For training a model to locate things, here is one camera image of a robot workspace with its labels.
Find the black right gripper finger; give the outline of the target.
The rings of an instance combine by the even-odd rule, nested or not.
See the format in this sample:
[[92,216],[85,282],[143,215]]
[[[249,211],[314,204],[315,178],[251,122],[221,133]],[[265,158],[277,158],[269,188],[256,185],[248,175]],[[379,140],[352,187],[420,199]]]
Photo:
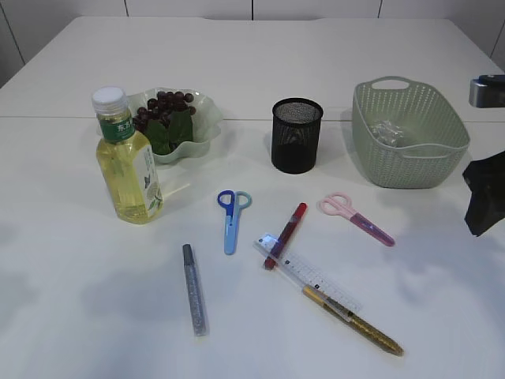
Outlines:
[[465,221],[481,236],[504,219],[504,152],[471,161],[462,177],[471,192]]

